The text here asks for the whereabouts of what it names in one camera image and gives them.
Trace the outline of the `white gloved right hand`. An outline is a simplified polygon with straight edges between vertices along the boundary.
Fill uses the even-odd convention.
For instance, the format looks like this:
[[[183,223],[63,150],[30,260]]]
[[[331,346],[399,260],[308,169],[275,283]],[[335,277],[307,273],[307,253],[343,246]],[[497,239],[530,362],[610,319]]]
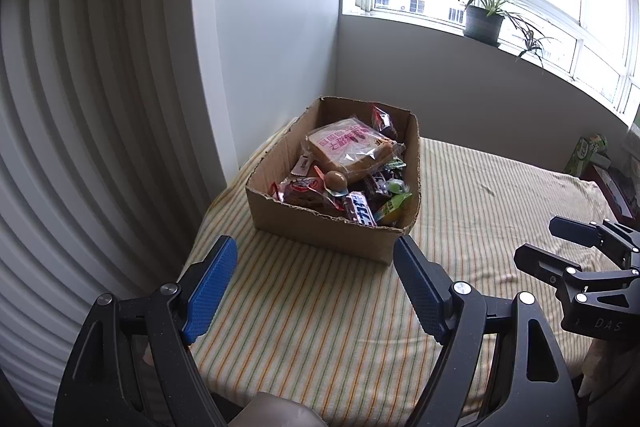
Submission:
[[[595,339],[582,363],[578,395],[592,401],[623,400],[639,390],[639,345]]]

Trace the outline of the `white gloved left hand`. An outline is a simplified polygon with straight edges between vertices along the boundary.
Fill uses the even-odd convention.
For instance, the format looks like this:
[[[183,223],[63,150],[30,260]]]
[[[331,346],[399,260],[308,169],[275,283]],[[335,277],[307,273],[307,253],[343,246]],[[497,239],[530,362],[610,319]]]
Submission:
[[[230,421],[229,426],[326,427],[326,423],[303,404],[261,391]]]

